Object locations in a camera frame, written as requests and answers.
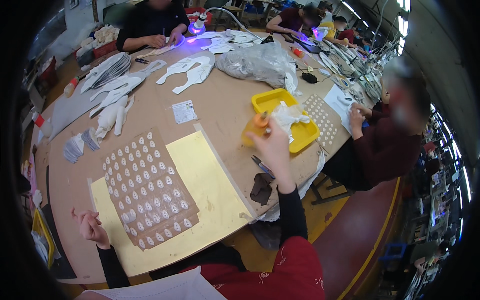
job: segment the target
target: brown paper sheet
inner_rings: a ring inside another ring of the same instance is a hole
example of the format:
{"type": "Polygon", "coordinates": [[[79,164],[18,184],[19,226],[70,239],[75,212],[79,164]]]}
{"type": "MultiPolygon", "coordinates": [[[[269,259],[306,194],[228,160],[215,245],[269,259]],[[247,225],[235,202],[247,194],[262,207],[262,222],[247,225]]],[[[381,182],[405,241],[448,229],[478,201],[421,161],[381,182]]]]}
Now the brown paper sheet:
{"type": "Polygon", "coordinates": [[[151,249],[199,222],[199,209],[157,127],[109,152],[101,166],[125,232],[140,249],[151,249]]]}

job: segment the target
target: hand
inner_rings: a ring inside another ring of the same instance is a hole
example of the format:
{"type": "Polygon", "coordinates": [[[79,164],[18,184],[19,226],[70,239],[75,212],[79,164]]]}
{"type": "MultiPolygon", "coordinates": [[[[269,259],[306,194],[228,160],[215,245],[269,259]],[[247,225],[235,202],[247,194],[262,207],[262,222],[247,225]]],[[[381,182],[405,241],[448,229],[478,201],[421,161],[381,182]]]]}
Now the hand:
{"type": "Polygon", "coordinates": [[[360,114],[362,116],[366,117],[367,119],[372,117],[372,110],[369,109],[369,108],[366,108],[365,106],[363,106],[360,103],[357,103],[357,102],[353,103],[352,104],[352,110],[354,110],[354,109],[358,109],[360,111],[360,114]]]}
{"type": "Polygon", "coordinates": [[[163,35],[144,36],[144,43],[154,48],[162,48],[166,41],[167,38],[163,35]]]}
{"type": "Polygon", "coordinates": [[[98,212],[94,213],[91,210],[85,210],[78,214],[75,214],[75,207],[70,210],[72,219],[80,226],[80,234],[86,240],[93,240],[96,242],[100,249],[110,249],[110,241],[105,229],[101,226],[102,222],[97,219],[98,212]]]}
{"type": "Polygon", "coordinates": [[[253,132],[247,132],[246,135],[262,153],[264,163],[273,171],[278,182],[278,190],[282,194],[290,194],[295,190],[295,182],[290,173],[288,135],[273,118],[269,119],[268,127],[271,129],[269,136],[259,137],[253,132]]]}
{"type": "Polygon", "coordinates": [[[170,33],[170,39],[168,40],[167,46],[170,46],[172,44],[174,46],[178,45],[178,43],[181,41],[181,37],[181,31],[177,27],[175,27],[175,29],[173,29],[170,33]]]}
{"type": "Polygon", "coordinates": [[[363,117],[359,113],[359,111],[355,108],[353,108],[352,105],[352,110],[350,111],[350,126],[352,127],[352,131],[356,129],[361,129],[361,124],[363,123],[363,117]]]}

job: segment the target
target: orange glue bottle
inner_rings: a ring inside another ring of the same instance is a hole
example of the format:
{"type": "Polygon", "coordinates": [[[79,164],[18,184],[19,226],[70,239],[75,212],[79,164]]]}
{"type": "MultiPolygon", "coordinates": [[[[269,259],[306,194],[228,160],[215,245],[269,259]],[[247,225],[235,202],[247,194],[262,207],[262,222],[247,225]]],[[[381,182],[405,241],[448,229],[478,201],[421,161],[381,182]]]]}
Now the orange glue bottle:
{"type": "Polygon", "coordinates": [[[253,132],[258,136],[262,136],[265,133],[265,130],[268,126],[267,112],[262,114],[256,114],[253,118],[247,123],[245,129],[241,133],[241,140],[245,146],[252,147],[255,144],[253,141],[245,134],[246,132],[253,132]]]}

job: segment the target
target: brown cloth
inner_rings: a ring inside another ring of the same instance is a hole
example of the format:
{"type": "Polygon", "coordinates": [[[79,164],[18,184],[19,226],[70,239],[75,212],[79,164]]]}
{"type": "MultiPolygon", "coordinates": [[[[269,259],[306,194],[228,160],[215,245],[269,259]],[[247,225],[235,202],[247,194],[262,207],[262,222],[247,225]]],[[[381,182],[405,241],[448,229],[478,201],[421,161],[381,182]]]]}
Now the brown cloth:
{"type": "Polygon", "coordinates": [[[261,206],[266,205],[272,193],[272,187],[270,186],[272,181],[272,177],[267,173],[258,173],[255,175],[255,184],[250,192],[250,198],[260,203],[261,206]]]}

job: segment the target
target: black sleeve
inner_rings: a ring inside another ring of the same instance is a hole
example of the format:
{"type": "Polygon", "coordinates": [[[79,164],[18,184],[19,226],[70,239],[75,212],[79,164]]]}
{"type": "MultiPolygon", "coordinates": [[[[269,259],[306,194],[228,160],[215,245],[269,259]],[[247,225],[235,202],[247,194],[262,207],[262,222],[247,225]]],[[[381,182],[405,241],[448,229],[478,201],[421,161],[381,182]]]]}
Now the black sleeve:
{"type": "Polygon", "coordinates": [[[115,248],[110,245],[110,249],[107,250],[98,247],[96,249],[102,262],[103,273],[105,273],[108,288],[129,287],[130,281],[128,281],[128,277],[121,267],[120,261],[115,253],[115,248]]]}
{"type": "Polygon", "coordinates": [[[293,236],[300,236],[307,240],[307,221],[305,220],[305,210],[301,204],[298,188],[287,195],[278,192],[278,202],[280,205],[280,228],[282,230],[280,245],[293,236]]]}

